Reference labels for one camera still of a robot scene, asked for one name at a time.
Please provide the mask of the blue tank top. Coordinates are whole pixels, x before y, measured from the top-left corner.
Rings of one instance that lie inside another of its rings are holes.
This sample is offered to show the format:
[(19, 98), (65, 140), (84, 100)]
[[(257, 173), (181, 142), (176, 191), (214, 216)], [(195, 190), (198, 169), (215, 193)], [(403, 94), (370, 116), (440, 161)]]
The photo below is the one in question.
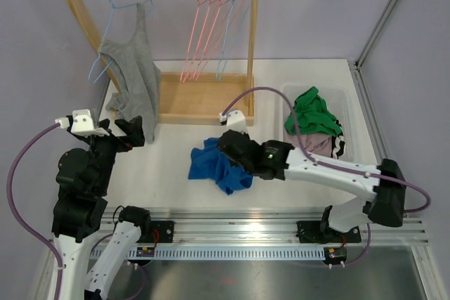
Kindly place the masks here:
[(190, 153), (189, 180), (211, 180), (225, 194), (247, 190), (253, 176), (241, 167), (234, 167), (230, 159), (219, 151), (218, 138), (203, 141), (203, 148), (193, 148)]

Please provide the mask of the light blue wire hanger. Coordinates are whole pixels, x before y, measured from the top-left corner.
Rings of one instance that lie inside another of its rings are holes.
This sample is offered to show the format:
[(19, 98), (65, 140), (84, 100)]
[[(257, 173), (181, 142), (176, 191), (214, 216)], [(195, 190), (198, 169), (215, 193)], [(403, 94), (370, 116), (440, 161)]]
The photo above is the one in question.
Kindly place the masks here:
[(217, 63), (217, 68), (215, 72), (215, 78), (217, 81), (221, 81), (226, 64), (228, 62), (228, 58), (226, 58), (226, 49), (229, 40), (229, 30), (231, 29), (231, 24), (238, 14), (240, 7), (245, 3), (245, 0), (231, 0), (231, 5), (229, 9), (229, 14), (226, 17), (226, 26), (224, 31), (224, 36), (221, 40), (221, 49), (220, 49), (220, 57)]

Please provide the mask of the green tank top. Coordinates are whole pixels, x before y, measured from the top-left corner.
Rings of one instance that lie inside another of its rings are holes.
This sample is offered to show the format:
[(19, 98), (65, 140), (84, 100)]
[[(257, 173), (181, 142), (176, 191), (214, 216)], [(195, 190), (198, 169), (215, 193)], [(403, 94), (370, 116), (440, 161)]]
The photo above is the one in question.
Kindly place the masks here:
[(339, 136), (342, 128), (338, 119), (327, 108), (326, 101), (319, 95), (319, 90), (312, 86), (298, 96), (293, 105), (293, 114), (289, 114), (284, 128), (290, 135), (296, 135), (295, 122), (299, 124), (300, 133), (324, 133), (329, 136)]

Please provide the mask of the mauve pink tank top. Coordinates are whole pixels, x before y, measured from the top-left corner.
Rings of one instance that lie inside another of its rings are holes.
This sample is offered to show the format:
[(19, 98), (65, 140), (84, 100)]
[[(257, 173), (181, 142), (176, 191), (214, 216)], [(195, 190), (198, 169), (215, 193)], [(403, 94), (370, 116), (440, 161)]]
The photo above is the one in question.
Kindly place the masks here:
[(291, 143), (296, 148), (300, 148), (303, 145), (307, 152), (311, 152), (316, 155), (322, 155), (326, 157), (331, 156), (332, 152), (332, 136), (325, 133), (311, 133), (300, 136), (298, 141), (296, 135), (284, 133), (283, 141)]

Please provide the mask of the black white striped tank top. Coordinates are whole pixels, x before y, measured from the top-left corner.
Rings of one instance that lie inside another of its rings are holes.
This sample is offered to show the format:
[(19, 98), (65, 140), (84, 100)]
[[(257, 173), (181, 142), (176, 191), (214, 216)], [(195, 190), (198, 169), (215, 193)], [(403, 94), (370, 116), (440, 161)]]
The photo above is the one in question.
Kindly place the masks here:
[(335, 123), (340, 128), (340, 133), (337, 136), (333, 136), (331, 138), (331, 157), (333, 159), (340, 159), (346, 151), (346, 140), (340, 121), (336, 119)]

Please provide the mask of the pink wire hanger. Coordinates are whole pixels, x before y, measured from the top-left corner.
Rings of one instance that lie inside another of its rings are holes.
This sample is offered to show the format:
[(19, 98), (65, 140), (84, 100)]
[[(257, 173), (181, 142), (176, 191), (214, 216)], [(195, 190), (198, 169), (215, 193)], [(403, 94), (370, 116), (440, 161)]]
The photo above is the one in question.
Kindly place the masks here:
[(243, 25), (247, 0), (196, 0), (197, 8), (192, 26), (192, 34), (197, 40), (192, 58), (189, 60), (188, 79), (194, 81), (213, 57), (218, 57), (214, 73), (217, 81), (221, 80), (229, 61), (229, 52), (235, 40), (229, 37), (237, 17), (240, 17), (238, 28)]

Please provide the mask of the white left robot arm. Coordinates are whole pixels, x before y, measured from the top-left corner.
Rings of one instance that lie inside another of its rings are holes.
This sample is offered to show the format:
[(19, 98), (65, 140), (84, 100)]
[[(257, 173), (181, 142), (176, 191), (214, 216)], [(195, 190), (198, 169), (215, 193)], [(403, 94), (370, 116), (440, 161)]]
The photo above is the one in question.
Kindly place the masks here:
[(67, 151), (58, 162), (58, 200), (53, 208), (51, 232), (56, 262), (51, 279), (56, 299), (106, 299), (131, 246), (152, 233), (150, 212), (125, 207), (112, 237), (93, 268), (89, 257), (108, 204), (105, 196), (119, 152), (145, 143), (142, 118), (115, 120), (123, 136), (116, 136), (109, 119), (95, 122), (89, 110), (75, 110), (56, 125), (89, 145)]

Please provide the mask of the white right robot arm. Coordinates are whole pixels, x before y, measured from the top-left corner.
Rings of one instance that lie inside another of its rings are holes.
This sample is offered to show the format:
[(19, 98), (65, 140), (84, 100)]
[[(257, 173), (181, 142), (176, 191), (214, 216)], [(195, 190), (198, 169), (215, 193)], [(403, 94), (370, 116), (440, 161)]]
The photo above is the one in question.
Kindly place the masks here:
[(232, 130), (220, 137), (218, 149), (252, 176), (318, 183), (353, 195), (344, 204), (326, 207), (320, 220), (299, 223), (297, 235), (302, 243), (348, 240), (355, 228), (366, 223), (389, 228), (403, 224), (406, 186), (392, 160), (373, 166), (311, 156), (289, 143), (270, 140), (258, 144), (246, 133)]

